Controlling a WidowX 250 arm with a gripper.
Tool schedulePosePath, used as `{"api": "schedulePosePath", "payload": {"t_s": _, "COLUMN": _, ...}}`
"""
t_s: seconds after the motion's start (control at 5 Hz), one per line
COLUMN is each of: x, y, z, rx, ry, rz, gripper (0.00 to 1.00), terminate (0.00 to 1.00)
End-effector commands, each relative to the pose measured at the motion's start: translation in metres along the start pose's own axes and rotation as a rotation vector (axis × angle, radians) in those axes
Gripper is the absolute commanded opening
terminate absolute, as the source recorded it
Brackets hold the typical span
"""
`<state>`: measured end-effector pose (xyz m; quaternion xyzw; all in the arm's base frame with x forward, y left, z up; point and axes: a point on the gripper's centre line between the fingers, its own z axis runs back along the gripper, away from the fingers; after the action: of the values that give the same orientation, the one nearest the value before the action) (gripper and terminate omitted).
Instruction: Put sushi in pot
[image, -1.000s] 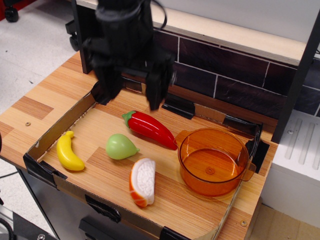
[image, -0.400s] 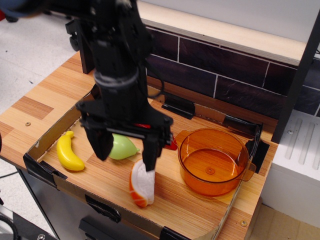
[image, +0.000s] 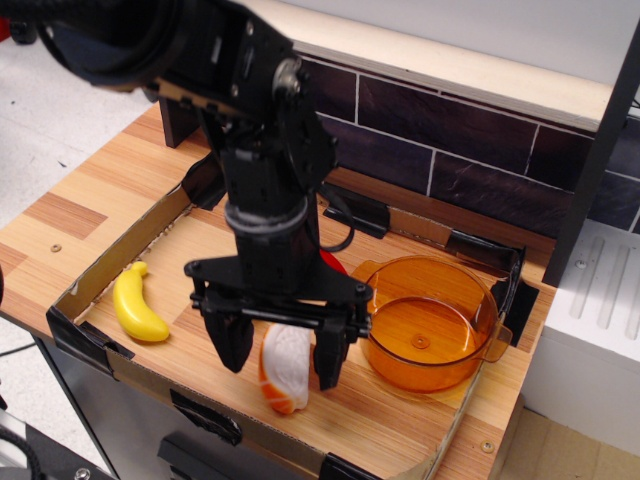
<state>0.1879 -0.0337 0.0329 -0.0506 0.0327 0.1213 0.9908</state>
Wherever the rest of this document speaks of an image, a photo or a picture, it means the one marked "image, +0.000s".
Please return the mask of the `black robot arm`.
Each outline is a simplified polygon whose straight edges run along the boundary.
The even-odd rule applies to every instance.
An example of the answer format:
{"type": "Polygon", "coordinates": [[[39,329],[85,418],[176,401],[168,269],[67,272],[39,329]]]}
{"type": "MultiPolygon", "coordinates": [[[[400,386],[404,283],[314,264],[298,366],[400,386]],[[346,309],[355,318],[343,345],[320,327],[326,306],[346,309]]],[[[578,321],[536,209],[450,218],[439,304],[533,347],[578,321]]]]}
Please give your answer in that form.
{"type": "Polygon", "coordinates": [[[93,86],[143,89],[193,110],[210,154],[189,171],[191,200],[225,205],[237,252],[185,266],[193,305],[222,363],[239,371],[253,321],[311,329],[322,389],[368,335],[371,289],[322,258],[316,200],[336,141],[323,128],[292,42],[232,1],[5,1],[51,55],[93,86]]]}

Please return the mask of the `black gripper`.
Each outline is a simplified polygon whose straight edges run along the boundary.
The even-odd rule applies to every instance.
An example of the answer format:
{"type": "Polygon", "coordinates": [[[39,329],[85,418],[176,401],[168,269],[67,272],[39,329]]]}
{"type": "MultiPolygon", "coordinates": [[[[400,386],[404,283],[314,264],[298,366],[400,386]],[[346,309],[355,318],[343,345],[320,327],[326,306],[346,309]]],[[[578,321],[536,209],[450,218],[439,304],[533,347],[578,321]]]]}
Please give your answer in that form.
{"type": "Polygon", "coordinates": [[[350,345],[371,329],[370,287],[321,258],[318,210],[304,199],[284,217],[246,216],[227,204],[237,254],[193,260],[184,270],[222,364],[239,373],[253,347],[254,320],[315,332],[321,391],[338,385],[350,345]]]}

